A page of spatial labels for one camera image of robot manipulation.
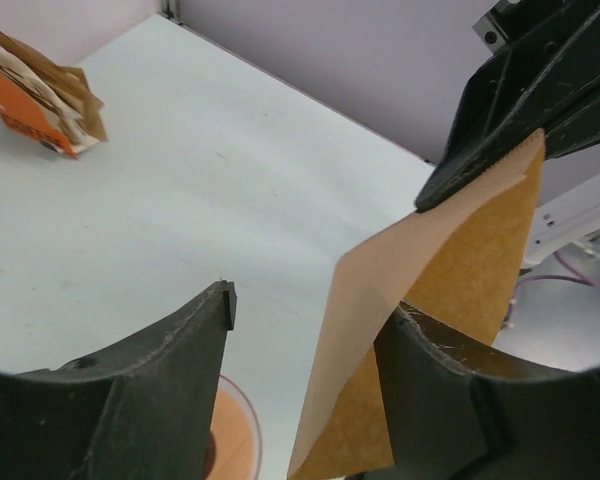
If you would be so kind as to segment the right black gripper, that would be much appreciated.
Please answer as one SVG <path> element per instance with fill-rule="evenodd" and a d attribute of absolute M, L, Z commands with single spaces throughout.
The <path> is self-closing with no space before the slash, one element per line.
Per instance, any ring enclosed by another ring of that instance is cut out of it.
<path fill-rule="evenodd" d="M 419 212 L 538 129 L 548 159 L 600 144 L 600 0 L 500 0 L 473 30 L 492 56 L 463 90 L 444 156 L 415 200 Z"/>

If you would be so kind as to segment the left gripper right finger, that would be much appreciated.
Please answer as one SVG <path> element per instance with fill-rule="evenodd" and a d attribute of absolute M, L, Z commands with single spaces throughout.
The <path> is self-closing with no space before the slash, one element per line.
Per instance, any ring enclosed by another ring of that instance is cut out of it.
<path fill-rule="evenodd" d="M 600 366 L 568 372 L 399 305 L 374 350 L 401 479 L 600 479 Z"/>

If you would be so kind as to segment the brown paper coffee filter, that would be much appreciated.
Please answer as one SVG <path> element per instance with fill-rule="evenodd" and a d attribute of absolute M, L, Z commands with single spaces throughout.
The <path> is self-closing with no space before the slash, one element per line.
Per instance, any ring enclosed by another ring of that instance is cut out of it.
<path fill-rule="evenodd" d="M 332 479 L 393 461 L 373 344 L 399 308 L 491 344 L 514 291 L 542 180 L 534 131 L 437 207 L 336 263 L 287 475 Z"/>

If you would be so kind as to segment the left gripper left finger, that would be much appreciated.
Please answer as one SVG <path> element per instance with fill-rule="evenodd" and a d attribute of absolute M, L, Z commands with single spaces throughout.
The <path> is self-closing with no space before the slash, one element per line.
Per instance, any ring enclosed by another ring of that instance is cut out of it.
<path fill-rule="evenodd" d="M 201 479 L 234 285 L 56 370 L 0 372 L 0 479 Z"/>

